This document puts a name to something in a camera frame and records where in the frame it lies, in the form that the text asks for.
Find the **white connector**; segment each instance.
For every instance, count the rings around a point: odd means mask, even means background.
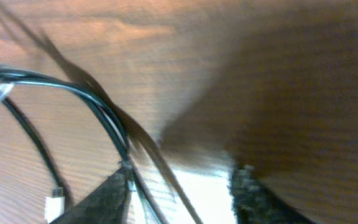
[[[44,218],[51,223],[65,212],[65,197],[63,189],[57,188],[53,190],[52,197],[45,197],[45,213]]]

